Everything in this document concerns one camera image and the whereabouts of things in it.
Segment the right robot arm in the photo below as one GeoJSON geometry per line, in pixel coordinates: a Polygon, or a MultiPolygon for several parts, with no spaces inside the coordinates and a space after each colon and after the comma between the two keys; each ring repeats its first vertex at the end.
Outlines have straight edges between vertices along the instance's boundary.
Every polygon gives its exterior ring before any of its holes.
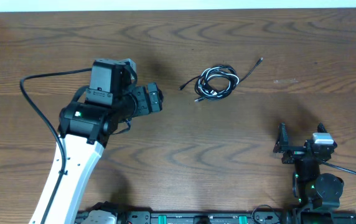
{"type": "Polygon", "coordinates": [[[294,165],[293,195],[299,200],[299,205],[284,212],[283,223],[337,223],[334,210],[340,206],[344,181],[320,170],[336,147],[337,143],[321,123],[302,146],[290,145],[286,125],[279,125],[273,152],[283,155],[283,164],[294,165]]]}

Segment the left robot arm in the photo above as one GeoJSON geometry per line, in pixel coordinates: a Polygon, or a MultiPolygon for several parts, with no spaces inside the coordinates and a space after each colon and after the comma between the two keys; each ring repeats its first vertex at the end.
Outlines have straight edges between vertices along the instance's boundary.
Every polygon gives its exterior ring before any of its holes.
{"type": "Polygon", "coordinates": [[[156,83],[139,86],[129,58],[93,62],[88,86],[79,88],[52,128],[56,149],[31,223],[74,223],[88,180],[120,123],[162,110],[156,83]]]}

